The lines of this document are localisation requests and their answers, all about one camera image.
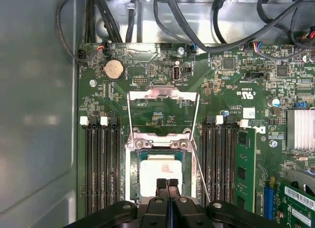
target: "barcode label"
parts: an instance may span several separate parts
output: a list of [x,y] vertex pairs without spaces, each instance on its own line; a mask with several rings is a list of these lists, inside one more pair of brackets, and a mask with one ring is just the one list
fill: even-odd
[[315,202],[310,200],[309,198],[301,195],[300,193],[288,188],[287,186],[285,187],[284,193],[288,195],[289,197],[295,199],[296,201],[300,202],[301,204],[309,207],[310,209],[315,211]]
[[309,227],[311,226],[312,221],[308,219],[306,216],[304,216],[303,214],[296,211],[294,208],[292,208],[292,215],[295,216],[300,221],[302,221],[304,224],[308,225]]

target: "blue wire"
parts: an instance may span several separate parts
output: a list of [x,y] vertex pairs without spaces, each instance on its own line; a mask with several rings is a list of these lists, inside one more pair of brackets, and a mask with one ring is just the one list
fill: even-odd
[[260,43],[258,44],[258,46],[257,46],[257,52],[259,52],[261,45],[262,45],[262,42],[260,42]]

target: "cable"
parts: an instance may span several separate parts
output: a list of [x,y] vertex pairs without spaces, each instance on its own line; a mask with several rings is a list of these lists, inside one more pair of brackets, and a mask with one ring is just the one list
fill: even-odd
[[219,25],[218,25],[218,16],[219,16],[219,10],[223,7],[225,0],[215,0],[212,5],[213,9],[213,28],[215,30],[216,36],[218,37],[218,40],[221,43],[227,43],[225,39],[223,38]]
[[95,43],[95,0],[90,0],[89,5],[89,13],[90,13],[90,19],[89,19],[89,30],[90,30],[90,42]]
[[188,41],[182,37],[177,36],[176,34],[174,34],[172,31],[170,31],[167,27],[165,27],[162,22],[160,21],[160,19],[158,18],[158,2],[161,2],[163,0],[154,0],[153,1],[153,12],[154,12],[154,18],[156,20],[157,26],[167,35],[171,36],[172,38],[180,41],[181,43],[185,43],[189,46],[192,46],[192,42]]
[[63,9],[64,5],[70,0],[64,0],[58,7],[57,7],[57,11],[56,11],[56,25],[57,25],[57,30],[58,30],[58,34],[59,34],[59,37],[60,37],[60,40],[63,44],[63,47],[65,48],[65,50],[67,51],[67,53],[73,58],[75,59],[76,61],[78,62],[82,62],[82,63],[86,63],[86,62],[89,62],[90,60],[92,60],[96,55],[97,53],[99,52],[99,50],[95,50],[94,52],[92,52],[90,54],[89,57],[85,58],[85,59],[81,59],[79,57],[77,57],[76,55],[73,54],[73,52],[71,51],[71,49],[69,48],[65,38],[64,38],[64,35],[63,35],[63,30],[62,30],[62,27],[61,27],[61,19],[60,19],[60,15],[61,15],[61,10]]
[[119,30],[118,30],[116,21],[114,20],[112,12],[110,12],[106,1],[105,0],[98,0],[98,1],[100,2],[102,8],[105,11],[105,15],[106,15],[106,17],[107,17],[107,19],[108,19],[108,21],[109,21],[109,23],[113,29],[113,33],[114,33],[115,38],[117,39],[117,42],[123,42],[122,37],[120,36]]
[[235,47],[238,47],[244,43],[250,42],[260,36],[262,36],[264,33],[266,33],[268,30],[270,30],[275,24],[279,23],[284,17],[286,17],[289,13],[291,13],[295,8],[299,7],[302,4],[303,0],[298,0],[294,4],[292,4],[289,8],[287,8],[284,12],[282,12],[279,16],[277,16],[273,21],[271,21],[269,24],[265,25],[260,30],[256,31],[255,33],[230,44],[221,45],[221,46],[214,46],[214,47],[206,47],[200,39],[197,37],[197,35],[193,32],[191,27],[189,26],[188,22],[184,18],[183,14],[181,13],[181,10],[179,9],[177,3],[175,0],[168,0],[168,5],[171,8],[171,11],[179,24],[179,26],[182,28],[182,30],[188,35],[188,37],[203,51],[210,52],[210,53],[217,53],[217,52],[224,52],[230,49],[233,49]]
[[[137,0],[130,0],[130,3],[136,3]],[[134,27],[134,10],[130,9],[128,13],[128,28],[126,32],[126,42],[131,42]]]
[[299,43],[295,37],[294,37],[294,25],[295,25],[295,20],[296,20],[296,17],[297,17],[297,14],[298,14],[298,11],[299,11],[299,8],[296,8],[293,15],[292,15],[292,19],[291,19],[291,25],[290,25],[290,35],[291,35],[291,39],[292,39],[292,42],[298,46],[298,47],[301,47],[301,48],[315,48],[315,46],[310,46],[310,45],[304,45],[304,44],[301,44]]
[[102,17],[102,20],[104,21],[105,28],[106,28],[106,30],[108,32],[108,35],[109,35],[109,39],[112,42],[117,42],[117,40],[115,38],[115,35],[114,35],[114,32],[113,32],[113,29],[112,29],[112,26],[110,25],[109,20],[108,20],[107,16],[104,13],[104,8],[102,7],[102,5],[99,2],[99,0],[95,0],[95,3],[97,5],[97,7],[98,7],[98,10],[99,10],[100,15]]
[[[266,24],[269,24],[271,21],[273,21],[273,19],[264,11],[262,7],[262,2],[263,0],[258,0],[257,2],[257,6],[256,6],[257,13],[263,22],[265,22]],[[283,31],[291,42],[290,29],[287,26],[281,23],[278,23],[278,24],[275,24],[274,27]]]

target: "gray metal panel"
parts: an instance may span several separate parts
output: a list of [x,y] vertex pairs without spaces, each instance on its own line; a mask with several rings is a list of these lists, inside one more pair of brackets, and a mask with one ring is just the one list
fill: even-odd
[[[2,228],[60,227],[76,218],[76,68],[56,32],[61,1],[0,0]],[[70,46],[82,32],[83,4],[73,0],[62,13]]]
[[[126,9],[126,3],[128,1],[130,0],[111,0],[107,2],[115,19],[119,22],[123,40],[125,39],[128,25],[128,12]],[[213,0],[184,1],[186,2],[180,3],[179,7],[198,37],[204,43],[218,43],[212,28],[213,14],[211,12],[211,6]],[[223,8],[219,11],[219,28],[227,42],[234,42],[244,38],[265,25],[257,14],[257,1],[258,0],[237,0],[237,3],[225,2]],[[267,4],[263,5],[263,8],[268,15],[276,17],[291,4],[292,0],[269,0]],[[177,25],[168,5],[165,3],[159,3],[158,7],[159,18],[162,23],[175,34],[186,37],[184,32]],[[153,14],[153,3],[138,3],[136,11],[136,18],[139,14],[140,17],[138,17],[135,23],[132,39],[133,42],[178,42],[163,33],[157,26]],[[100,20],[100,15],[98,11],[96,13],[97,22]],[[314,13],[314,3],[305,2],[299,11],[295,30],[307,32],[314,20],[313,16],[308,14]],[[283,20],[283,23],[289,26],[290,20],[291,16],[289,15]],[[98,29],[98,34],[104,34],[104,32]],[[272,28],[265,35],[259,38],[259,40],[263,41],[265,44],[279,44],[287,42],[287,37],[282,31]]]

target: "chip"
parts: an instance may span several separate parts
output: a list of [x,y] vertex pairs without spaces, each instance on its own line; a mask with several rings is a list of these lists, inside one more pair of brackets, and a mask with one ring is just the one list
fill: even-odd
[[237,196],[237,206],[244,209],[245,208],[245,200],[241,197]]
[[246,180],[246,169],[239,166],[237,169],[237,175],[241,179]]
[[223,69],[234,69],[234,59],[231,58],[223,59]]
[[277,66],[277,77],[287,77],[288,66],[279,65]]
[[247,134],[245,132],[238,132],[238,142],[246,145]]

